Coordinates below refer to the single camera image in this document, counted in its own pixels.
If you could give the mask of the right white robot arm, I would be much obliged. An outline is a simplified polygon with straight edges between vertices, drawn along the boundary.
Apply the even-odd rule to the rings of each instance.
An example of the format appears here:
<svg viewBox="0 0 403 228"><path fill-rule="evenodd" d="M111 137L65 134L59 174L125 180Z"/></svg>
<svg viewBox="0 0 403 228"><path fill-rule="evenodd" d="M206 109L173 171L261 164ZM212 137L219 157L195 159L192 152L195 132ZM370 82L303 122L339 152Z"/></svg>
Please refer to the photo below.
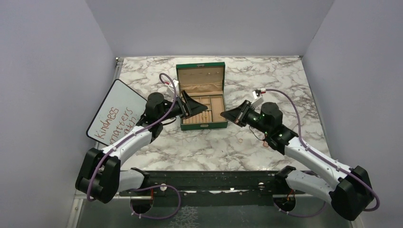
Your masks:
<svg viewBox="0 0 403 228"><path fill-rule="evenodd" d="M276 103L264 103L258 113L251 102L245 100L237 108L222 112L221 116L238 126L248 125L264 133L270 148L315 173L308 175L293 167L282 169L274 180L278 192L292 189L310 194L330 204L337 214L349 221L355 220L378 199L364 168L356 166L353 169L310 147L283 124L283 113Z"/></svg>

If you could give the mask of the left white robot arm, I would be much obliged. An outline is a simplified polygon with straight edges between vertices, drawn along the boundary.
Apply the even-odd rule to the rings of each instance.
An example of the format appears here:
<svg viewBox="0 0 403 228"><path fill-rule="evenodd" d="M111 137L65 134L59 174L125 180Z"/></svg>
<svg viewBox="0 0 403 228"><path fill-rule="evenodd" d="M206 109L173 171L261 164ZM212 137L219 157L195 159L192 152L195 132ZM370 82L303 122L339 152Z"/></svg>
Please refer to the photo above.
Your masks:
<svg viewBox="0 0 403 228"><path fill-rule="evenodd" d="M133 130L117 142L98 150L86 152L75 188L86 194L87 200L108 203L115 194L133 190L144 195L149 181L140 170L122 171L121 166L138 150L152 143L163 130L163 121L174 117L190 118L206 111L208 107L193 100L185 91L182 97L174 95L172 102L163 94L148 95L145 111Z"/></svg>

